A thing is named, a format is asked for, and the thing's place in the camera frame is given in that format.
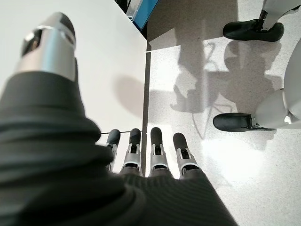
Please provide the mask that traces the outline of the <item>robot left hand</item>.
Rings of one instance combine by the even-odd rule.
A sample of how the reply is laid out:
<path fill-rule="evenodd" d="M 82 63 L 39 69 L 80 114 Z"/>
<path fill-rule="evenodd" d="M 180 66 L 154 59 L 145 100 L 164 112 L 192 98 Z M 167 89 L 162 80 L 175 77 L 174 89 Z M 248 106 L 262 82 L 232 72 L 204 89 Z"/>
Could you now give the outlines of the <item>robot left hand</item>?
<path fill-rule="evenodd" d="M 200 167 L 183 179 L 107 170 L 109 146 L 85 115 L 72 22 L 55 12 L 24 39 L 0 98 L 3 226 L 234 226 Z"/>

